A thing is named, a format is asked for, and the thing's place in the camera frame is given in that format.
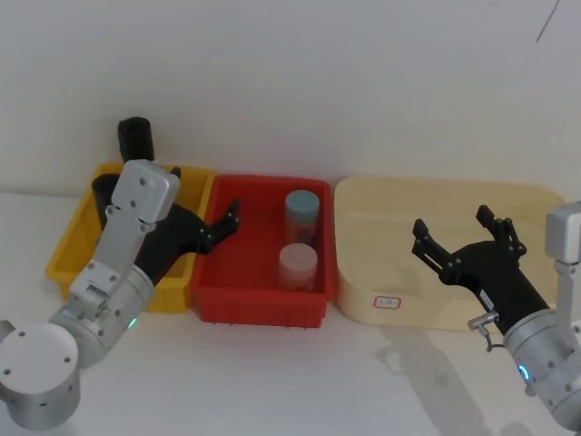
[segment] white table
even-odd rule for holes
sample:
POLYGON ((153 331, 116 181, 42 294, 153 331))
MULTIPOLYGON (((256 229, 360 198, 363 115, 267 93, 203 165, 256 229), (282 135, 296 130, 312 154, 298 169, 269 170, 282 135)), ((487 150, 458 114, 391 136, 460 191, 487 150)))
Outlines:
MULTIPOLYGON (((0 319, 18 328, 60 306, 44 267, 75 205, 0 193, 0 319)), ((74 416, 43 435, 572 434, 523 390, 477 333, 364 326, 332 306, 318 330, 143 314, 84 375, 74 416)), ((31 433, 0 404, 0 434, 31 433)))

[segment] clear plastic container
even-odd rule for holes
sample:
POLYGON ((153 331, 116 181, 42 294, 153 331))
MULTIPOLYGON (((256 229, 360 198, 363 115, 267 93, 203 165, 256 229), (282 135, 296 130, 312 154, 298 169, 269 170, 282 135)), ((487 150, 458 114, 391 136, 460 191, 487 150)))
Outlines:
POLYGON ((317 252, 305 243, 291 243, 279 256, 281 287, 287 291, 311 292, 317 276, 317 252))
POLYGON ((319 197, 311 191, 298 190, 287 195, 284 214, 286 243, 313 243, 319 207, 319 197))

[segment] container lid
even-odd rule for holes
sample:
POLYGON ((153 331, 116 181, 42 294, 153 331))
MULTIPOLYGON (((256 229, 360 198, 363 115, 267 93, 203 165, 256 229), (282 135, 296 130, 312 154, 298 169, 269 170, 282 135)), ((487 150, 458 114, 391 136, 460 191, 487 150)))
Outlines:
POLYGON ((311 191, 289 193, 285 205, 290 218, 299 223, 315 221, 319 216, 319 197, 311 191))
POLYGON ((317 252, 306 243, 291 243, 281 250, 281 269, 290 278, 304 279, 317 270, 317 252))

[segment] black cylinder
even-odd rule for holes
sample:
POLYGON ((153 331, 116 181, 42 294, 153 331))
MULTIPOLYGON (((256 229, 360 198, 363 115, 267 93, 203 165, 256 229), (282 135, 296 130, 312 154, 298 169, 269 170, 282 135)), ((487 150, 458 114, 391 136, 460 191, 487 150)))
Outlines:
POLYGON ((152 125, 147 118, 134 116, 117 125, 119 150, 124 162, 136 159, 153 161, 152 125))

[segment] black object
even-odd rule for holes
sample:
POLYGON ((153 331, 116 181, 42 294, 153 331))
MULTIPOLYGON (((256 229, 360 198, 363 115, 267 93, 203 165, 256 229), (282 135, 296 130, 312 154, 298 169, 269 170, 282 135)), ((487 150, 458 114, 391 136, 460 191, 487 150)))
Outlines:
POLYGON ((468 288, 487 312, 497 311, 495 324, 505 334, 530 313, 548 306, 519 269, 518 259, 527 248, 518 240, 512 220, 495 219, 485 205, 478 208, 476 218, 494 241, 471 243, 450 254, 432 239, 428 227, 418 219, 413 229, 416 241, 412 252, 444 284, 468 288))
POLYGON ((117 125, 119 149, 124 162, 136 159, 155 159, 153 153, 152 125, 147 118, 134 116, 117 125))
POLYGON ((111 204, 111 195, 113 195, 113 190, 118 180, 119 174, 103 174, 94 179, 91 184, 93 187, 94 201, 97 205, 99 223, 101 223, 101 230, 105 227, 105 223, 107 223, 105 209, 111 204))
MULTIPOLYGON (((179 176, 180 169, 173 168, 172 173, 179 176)), ((118 180, 119 174, 105 174, 93 182, 102 227, 106 223, 105 208, 111 204, 118 180)), ((207 224, 194 212, 174 203, 167 217, 156 224, 153 232, 145 236, 135 265, 156 285, 182 254, 208 254, 216 244, 236 233, 239 227, 236 216, 239 207, 240 203, 235 200, 220 220, 207 224)))

